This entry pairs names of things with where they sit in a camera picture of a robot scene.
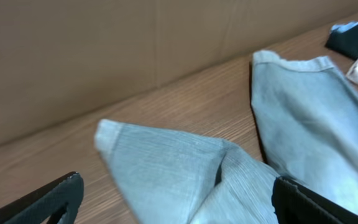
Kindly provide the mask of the light blue denim shorts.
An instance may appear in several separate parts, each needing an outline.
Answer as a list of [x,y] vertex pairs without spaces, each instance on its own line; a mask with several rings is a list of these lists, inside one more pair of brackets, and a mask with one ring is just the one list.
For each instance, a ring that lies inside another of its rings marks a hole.
[[278,223],[284,176],[358,215],[358,92],[328,57],[253,54],[266,162],[220,138],[103,119],[95,145],[142,223]]

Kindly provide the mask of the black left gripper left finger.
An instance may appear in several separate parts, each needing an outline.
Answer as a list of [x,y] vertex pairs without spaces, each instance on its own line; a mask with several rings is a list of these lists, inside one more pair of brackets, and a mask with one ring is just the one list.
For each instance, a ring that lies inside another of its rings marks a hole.
[[78,172],[69,172],[0,208],[0,224],[73,224],[84,197]]

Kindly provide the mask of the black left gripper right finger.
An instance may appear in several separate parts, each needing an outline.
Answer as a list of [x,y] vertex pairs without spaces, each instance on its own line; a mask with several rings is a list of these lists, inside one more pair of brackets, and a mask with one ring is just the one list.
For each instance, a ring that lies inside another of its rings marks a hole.
[[272,205],[279,224],[358,224],[358,215],[284,176],[275,179]]

